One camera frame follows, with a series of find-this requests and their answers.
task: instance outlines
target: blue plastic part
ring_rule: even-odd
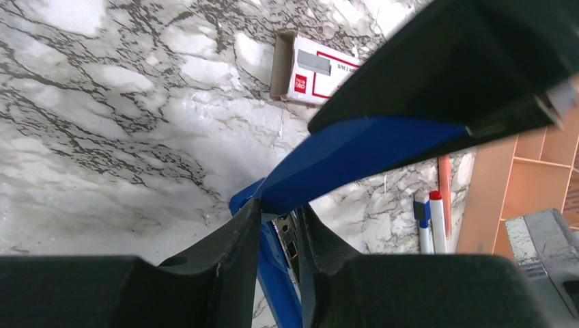
[[[233,196],[236,214],[252,197],[262,211],[284,215],[342,185],[466,134],[462,125],[414,118],[338,122],[305,139],[266,178]],[[272,222],[262,216],[257,278],[280,328],[302,327],[301,304]]]
[[[420,228],[426,229],[426,228],[428,228],[428,221],[427,220],[418,221],[418,225]]]
[[[265,213],[282,215],[349,182],[466,134],[462,125],[359,118],[326,127],[287,155],[259,186]]]
[[[430,213],[430,201],[426,202],[424,205],[424,215],[426,217],[426,226],[423,227],[423,225],[421,225],[420,228],[428,228],[430,220],[432,220],[432,214]]]
[[[235,215],[253,197],[263,179],[241,190],[229,201],[231,215]],[[290,268],[273,222],[262,223],[259,235],[257,279],[264,291],[271,312],[279,328],[301,328],[302,306],[290,277]]]

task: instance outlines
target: white marker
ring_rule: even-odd
[[[420,252],[422,254],[434,254],[432,238],[430,237],[430,205],[426,193],[414,195],[414,218],[418,221],[420,236]]]
[[[434,235],[434,251],[446,254],[447,238],[444,233],[444,204],[438,190],[430,192],[430,215],[432,216],[432,234]]]

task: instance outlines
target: marble surface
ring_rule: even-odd
[[[274,32],[364,59],[425,2],[0,0],[0,254],[187,248],[307,135],[315,109],[268,96]],[[455,232],[473,161],[452,156]],[[417,252],[412,194],[435,187],[431,160],[313,207],[363,252]],[[274,327],[259,287],[253,316]]]

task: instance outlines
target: gray metal object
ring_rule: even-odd
[[[298,263],[298,231],[296,217],[291,212],[273,221],[281,248],[289,266],[290,277],[300,295],[300,267]]]
[[[579,241],[558,210],[549,209],[505,222],[513,255],[555,327],[579,327],[572,292],[579,282]]]

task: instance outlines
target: red and white box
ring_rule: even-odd
[[[361,65],[361,61],[328,48],[297,31],[280,31],[275,40],[270,95],[322,105]]]

